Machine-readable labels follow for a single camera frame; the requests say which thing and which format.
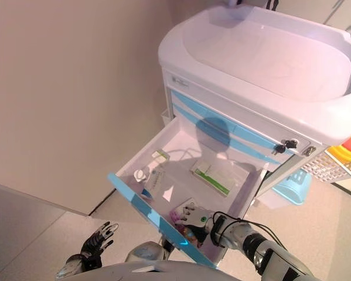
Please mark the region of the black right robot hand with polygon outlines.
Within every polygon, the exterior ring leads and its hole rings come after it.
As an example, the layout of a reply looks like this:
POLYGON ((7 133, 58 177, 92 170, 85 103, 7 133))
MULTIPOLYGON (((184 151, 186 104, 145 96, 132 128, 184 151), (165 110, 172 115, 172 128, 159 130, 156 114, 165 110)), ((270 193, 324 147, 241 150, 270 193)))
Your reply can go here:
POLYGON ((213 212, 210 210, 188 204, 183 207, 175 225, 182 225, 188 229, 193 235, 196 246, 200 248, 213 227, 212 215, 213 212))

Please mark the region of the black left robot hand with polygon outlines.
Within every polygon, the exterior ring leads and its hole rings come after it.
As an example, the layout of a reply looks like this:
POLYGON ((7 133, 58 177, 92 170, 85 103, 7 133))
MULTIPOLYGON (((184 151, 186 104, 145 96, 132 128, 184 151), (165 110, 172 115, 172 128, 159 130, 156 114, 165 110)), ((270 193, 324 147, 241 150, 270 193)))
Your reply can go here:
POLYGON ((101 255, 114 243, 113 235, 118 227, 117 223, 107 221, 86 239, 80 251, 86 271, 102 267, 101 255))

